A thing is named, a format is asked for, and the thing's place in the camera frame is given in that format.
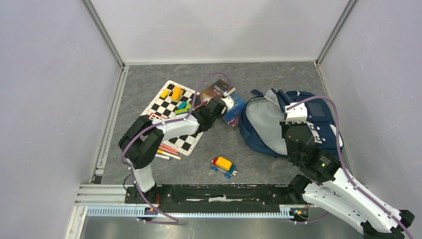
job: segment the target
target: white wall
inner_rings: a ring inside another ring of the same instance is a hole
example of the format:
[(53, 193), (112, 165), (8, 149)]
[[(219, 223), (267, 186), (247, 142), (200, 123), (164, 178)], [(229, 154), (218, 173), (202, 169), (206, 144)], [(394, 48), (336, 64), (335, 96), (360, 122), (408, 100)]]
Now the white wall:
[(0, 72), (0, 238), (63, 238), (118, 67), (80, 0), (2, 0)]
[(419, 0), (359, 1), (322, 63), (356, 178), (416, 215), (422, 235)]
[(93, 0), (125, 62), (316, 60), (347, 0)]

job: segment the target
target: gray floor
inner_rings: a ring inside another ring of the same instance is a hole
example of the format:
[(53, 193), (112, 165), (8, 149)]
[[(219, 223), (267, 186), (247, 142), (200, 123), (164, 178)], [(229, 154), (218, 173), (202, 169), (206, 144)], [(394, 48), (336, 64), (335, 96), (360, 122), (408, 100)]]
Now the gray floor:
[[(324, 214), (311, 209), (311, 219)], [(333, 215), (308, 225), (285, 219), (180, 218), (177, 226), (151, 225), (135, 218), (87, 217), (81, 239), (361, 239), (362, 234)]]
[[(246, 101), (254, 96), (250, 93), (252, 89), (302, 90), (324, 95), (313, 62), (130, 66), (102, 184), (121, 184), (129, 174), (119, 161), (121, 151), (117, 143), (161, 87), (172, 80), (195, 89), (198, 82), (213, 71), (228, 73), (236, 92)], [(201, 90), (222, 77), (211, 77)], [(215, 156), (223, 156), (236, 164), (238, 175), (226, 179), (222, 173), (212, 172), (209, 160)], [(299, 172), (286, 159), (276, 159), (249, 149), (238, 127), (232, 128), (222, 119), (204, 133), (190, 156), (184, 156), (182, 161), (156, 159), (152, 169), (158, 184), (289, 183)]]

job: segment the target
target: pencil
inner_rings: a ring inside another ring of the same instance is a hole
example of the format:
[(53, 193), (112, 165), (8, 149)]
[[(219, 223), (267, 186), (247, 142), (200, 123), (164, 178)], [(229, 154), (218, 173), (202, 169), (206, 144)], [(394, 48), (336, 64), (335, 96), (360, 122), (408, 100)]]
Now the pencil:
[(175, 150), (175, 149), (173, 149), (173, 148), (171, 148), (171, 147), (169, 147), (169, 146), (167, 146), (163, 143), (159, 147), (160, 147), (161, 150), (165, 149), (165, 151), (172, 153), (172, 154), (178, 154), (179, 153), (177, 150)]
[(172, 158), (178, 159), (178, 160), (182, 160), (182, 157), (176, 156), (176, 155), (174, 155), (174, 154), (166, 153), (166, 152), (163, 152), (163, 151), (161, 151), (161, 150), (158, 150), (157, 152), (159, 152), (159, 153), (161, 153), (161, 154), (164, 154), (164, 155), (166, 155), (166, 156), (169, 156), (169, 157), (172, 157)]
[(169, 156), (164, 156), (164, 155), (161, 155), (161, 154), (156, 154), (155, 157), (170, 160)]
[(179, 152), (175, 151), (175, 150), (169, 150), (168, 148), (163, 148), (163, 147), (158, 147), (159, 150), (165, 151), (167, 153), (172, 153), (172, 154), (179, 154)]

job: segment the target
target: book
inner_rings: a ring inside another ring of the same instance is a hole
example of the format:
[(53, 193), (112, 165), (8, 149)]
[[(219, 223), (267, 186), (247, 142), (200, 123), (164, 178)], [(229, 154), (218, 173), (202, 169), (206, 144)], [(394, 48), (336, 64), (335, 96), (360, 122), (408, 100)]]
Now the book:
[[(227, 89), (228, 83), (224, 82), (222, 79), (217, 80), (214, 84), (200, 93), (200, 97), (197, 97), (197, 100), (195, 100), (195, 108), (206, 105), (213, 97), (222, 98)], [(235, 87), (232, 86), (228, 94), (232, 94), (235, 90)]]
[(227, 124), (234, 127), (239, 123), (239, 115), (242, 113), (243, 107), (245, 107), (246, 102), (236, 93), (232, 93), (228, 97), (231, 97), (233, 99), (234, 105), (225, 113), (225, 115), (223, 116), (223, 120)]

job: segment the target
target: teal block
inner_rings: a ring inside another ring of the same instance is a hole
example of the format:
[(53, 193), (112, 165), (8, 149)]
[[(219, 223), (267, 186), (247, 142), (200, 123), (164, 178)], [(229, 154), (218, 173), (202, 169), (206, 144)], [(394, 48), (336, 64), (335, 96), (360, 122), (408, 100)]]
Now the teal block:
[(187, 104), (186, 102), (182, 101), (177, 108), (179, 108), (180, 110), (184, 109), (184, 108), (186, 108), (186, 104)]

